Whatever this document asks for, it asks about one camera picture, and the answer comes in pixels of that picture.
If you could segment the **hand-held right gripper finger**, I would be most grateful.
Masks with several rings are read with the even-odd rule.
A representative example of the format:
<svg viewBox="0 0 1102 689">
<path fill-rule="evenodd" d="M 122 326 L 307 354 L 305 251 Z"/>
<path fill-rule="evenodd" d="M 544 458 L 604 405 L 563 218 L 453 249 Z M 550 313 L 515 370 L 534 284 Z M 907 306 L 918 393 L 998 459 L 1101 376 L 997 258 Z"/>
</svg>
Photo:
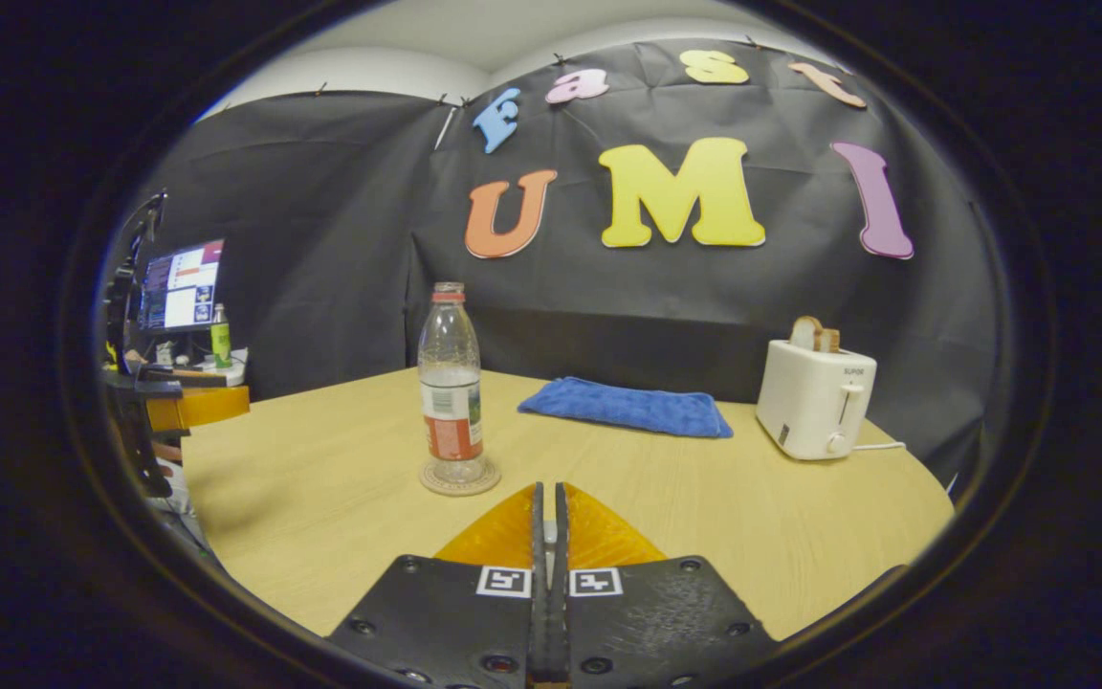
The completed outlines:
<svg viewBox="0 0 1102 689">
<path fill-rule="evenodd" d="M 525 688 L 545 602 L 543 487 L 499 502 L 437 557 L 399 555 L 327 636 L 420 688 Z"/>
<path fill-rule="evenodd" d="M 778 649 L 707 558 L 657 552 L 584 489 L 557 484 L 551 671 L 570 688 L 761 686 Z"/>
</svg>

